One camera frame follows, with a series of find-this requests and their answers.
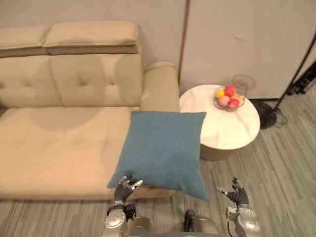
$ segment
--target floor lamp base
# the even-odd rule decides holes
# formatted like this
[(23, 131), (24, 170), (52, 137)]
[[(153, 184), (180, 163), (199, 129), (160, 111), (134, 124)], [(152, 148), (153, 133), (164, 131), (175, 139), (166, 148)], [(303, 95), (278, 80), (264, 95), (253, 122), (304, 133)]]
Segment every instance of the floor lamp base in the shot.
[(263, 101), (252, 101), (260, 117), (260, 129), (269, 128), (277, 122), (275, 110)]

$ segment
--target sofa cushion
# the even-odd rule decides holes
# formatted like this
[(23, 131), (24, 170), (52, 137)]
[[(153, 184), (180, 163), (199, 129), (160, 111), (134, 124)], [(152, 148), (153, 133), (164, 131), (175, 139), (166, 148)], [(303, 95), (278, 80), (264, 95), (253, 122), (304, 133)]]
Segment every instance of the sofa cushion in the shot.
[(47, 27), (0, 29), (0, 57), (43, 55)]
[(144, 184), (209, 200), (199, 169), (200, 132), (206, 113), (132, 112), (131, 125), (108, 183), (124, 175)]
[(130, 21), (56, 24), (44, 43), (50, 54), (138, 53), (138, 25)]
[[(112, 199), (106, 185), (136, 110), (9, 109), (0, 117), (0, 198)], [(171, 193), (144, 188), (134, 198)]]
[(0, 58), (0, 106), (62, 106), (50, 56)]
[(138, 54), (52, 56), (65, 106), (139, 106), (143, 69)]

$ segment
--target red apple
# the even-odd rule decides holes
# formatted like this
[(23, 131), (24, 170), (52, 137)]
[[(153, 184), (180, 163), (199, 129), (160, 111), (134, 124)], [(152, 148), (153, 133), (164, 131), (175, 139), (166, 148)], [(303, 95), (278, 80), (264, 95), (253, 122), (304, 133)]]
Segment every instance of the red apple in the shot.
[(228, 102), (228, 105), (230, 108), (237, 108), (239, 106), (239, 100), (237, 99), (231, 99), (229, 102)]
[(237, 99), (240, 103), (243, 101), (243, 98), (239, 94), (235, 94), (231, 97), (231, 99)]
[(225, 87), (224, 93), (228, 97), (231, 97), (232, 95), (234, 95), (236, 93), (236, 88), (233, 85), (228, 85)]

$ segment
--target beige sofa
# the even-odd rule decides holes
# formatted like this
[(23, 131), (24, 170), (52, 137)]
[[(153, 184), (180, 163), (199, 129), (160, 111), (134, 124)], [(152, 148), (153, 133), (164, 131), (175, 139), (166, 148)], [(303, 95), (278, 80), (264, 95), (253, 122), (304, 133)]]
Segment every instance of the beige sofa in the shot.
[[(176, 69), (143, 69), (133, 22), (44, 29), (0, 31), (0, 198), (111, 199), (130, 113), (178, 112)], [(133, 198), (172, 194), (142, 187)]]

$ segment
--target headrest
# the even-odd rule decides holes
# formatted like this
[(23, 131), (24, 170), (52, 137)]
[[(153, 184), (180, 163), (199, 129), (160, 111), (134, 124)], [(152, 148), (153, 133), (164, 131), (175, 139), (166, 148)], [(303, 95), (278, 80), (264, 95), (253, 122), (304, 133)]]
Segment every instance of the headrest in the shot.
[(130, 21), (83, 21), (54, 25), (43, 43), (49, 54), (139, 53), (139, 27)]
[(41, 47), (47, 27), (0, 29), (0, 57), (47, 54)]

